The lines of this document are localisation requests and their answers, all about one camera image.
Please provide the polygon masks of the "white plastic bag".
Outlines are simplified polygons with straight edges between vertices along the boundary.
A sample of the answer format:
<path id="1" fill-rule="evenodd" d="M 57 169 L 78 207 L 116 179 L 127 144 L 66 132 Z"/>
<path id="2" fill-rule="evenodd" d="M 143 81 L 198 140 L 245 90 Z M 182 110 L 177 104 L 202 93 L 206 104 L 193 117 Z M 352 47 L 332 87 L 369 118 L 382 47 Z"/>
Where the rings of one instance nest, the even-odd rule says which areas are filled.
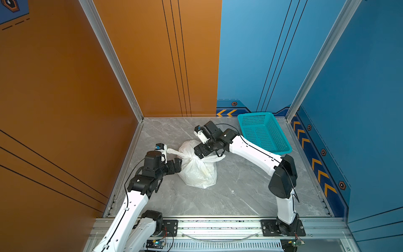
<path id="1" fill-rule="evenodd" d="M 219 157 L 214 154 L 200 159 L 194 153 L 194 147 L 199 144 L 200 142 L 197 140 L 185 141 L 178 151 L 168 148 L 167 153 L 182 159 L 182 170 L 179 172 L 179 177 L 186 185 L 206 189 L 216 184 L 218 175 L 216 163 L 226 156 Z"/>

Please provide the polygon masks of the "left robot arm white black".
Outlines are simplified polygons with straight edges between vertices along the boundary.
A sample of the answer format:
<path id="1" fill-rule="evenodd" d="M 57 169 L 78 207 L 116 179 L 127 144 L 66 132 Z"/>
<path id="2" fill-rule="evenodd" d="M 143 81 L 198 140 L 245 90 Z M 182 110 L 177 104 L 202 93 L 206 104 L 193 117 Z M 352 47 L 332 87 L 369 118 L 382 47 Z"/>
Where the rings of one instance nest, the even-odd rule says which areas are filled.
<path id="1" fill-rule="evenodd" d="M 125 182 L 126 198 L 94 252 L 138 252 L 149 237 L 162 232 L 162 213 L 141 212 L 151 195 L 158 191 L 163 177 L 182 170 L 182 160 L 177 157 L 168 160 L 165 150 L 154 150 L 146 154 L 143 162 L 135 176 Z"/>

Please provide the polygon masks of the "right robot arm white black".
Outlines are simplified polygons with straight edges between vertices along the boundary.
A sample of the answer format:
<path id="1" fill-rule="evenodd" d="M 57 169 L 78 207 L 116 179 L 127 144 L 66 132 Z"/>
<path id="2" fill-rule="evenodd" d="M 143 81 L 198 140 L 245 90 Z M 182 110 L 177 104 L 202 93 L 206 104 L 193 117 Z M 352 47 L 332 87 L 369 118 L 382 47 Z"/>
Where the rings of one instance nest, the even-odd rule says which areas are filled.
<path id="1" fill-rule="evenodd" d="M 282 236 L 297 233 L 299 215 L 295 201 L 299 200 L 296 193 L 298 174 L 293 157 L 268 152 L 249 142 L 235 130 L 222 131 L 215 124 L 197 126 L 194 134 L 201 141 L 194 148 L 194 153 L 200 159 L 223 150 L 239 155 L 265 171 L 271 177 L 268 189 L 277 202 L 276 232 Z"/>

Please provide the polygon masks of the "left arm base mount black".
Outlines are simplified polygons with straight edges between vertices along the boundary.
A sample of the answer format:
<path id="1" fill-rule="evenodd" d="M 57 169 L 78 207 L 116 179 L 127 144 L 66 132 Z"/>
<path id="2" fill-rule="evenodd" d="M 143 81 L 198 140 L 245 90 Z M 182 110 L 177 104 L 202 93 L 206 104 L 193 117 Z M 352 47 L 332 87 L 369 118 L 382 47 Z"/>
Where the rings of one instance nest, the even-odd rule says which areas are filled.
<path id="1" fill-rule="evenodd" d="M 158 221 L 152 237 L 176 237 L 178 231 L 178 219 L 163 219 Z"/>

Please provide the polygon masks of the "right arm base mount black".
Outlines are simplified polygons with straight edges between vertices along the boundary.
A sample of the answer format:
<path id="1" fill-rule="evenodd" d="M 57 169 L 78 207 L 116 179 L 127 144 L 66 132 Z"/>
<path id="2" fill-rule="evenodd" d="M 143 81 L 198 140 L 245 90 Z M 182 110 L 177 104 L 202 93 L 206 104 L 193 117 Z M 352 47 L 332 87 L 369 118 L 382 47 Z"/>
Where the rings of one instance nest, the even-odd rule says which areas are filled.
<path id="1" fill-rule="evenodd" d="M 297 217 L 291 224 L 287 224 L 279 219 L 263 219 L 260 221 L 261 230 L 264 237 L 279 236 L 306 236 L 302 221 Z"/>

